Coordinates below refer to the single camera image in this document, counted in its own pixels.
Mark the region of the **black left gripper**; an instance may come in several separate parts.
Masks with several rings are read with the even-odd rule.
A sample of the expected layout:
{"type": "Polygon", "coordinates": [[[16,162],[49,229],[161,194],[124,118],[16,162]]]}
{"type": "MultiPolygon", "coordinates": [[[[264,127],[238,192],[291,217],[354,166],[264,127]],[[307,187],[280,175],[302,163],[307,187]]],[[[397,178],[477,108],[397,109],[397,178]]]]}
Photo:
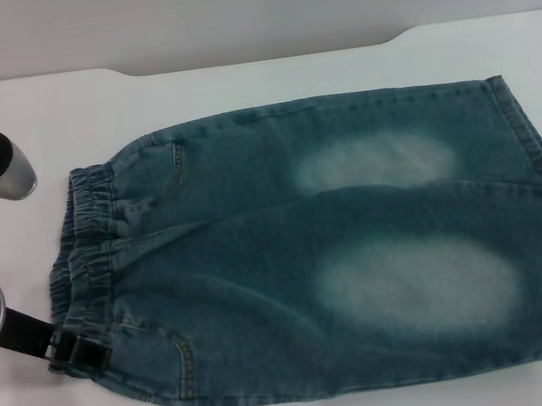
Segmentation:
{"type": "Polygon", "coordinates": [[[61,334],[49,322],[7,309],[0,328],[0,348],[45,359],[61,374],[100,373],[112,349],[77,333],[61,334]]]}

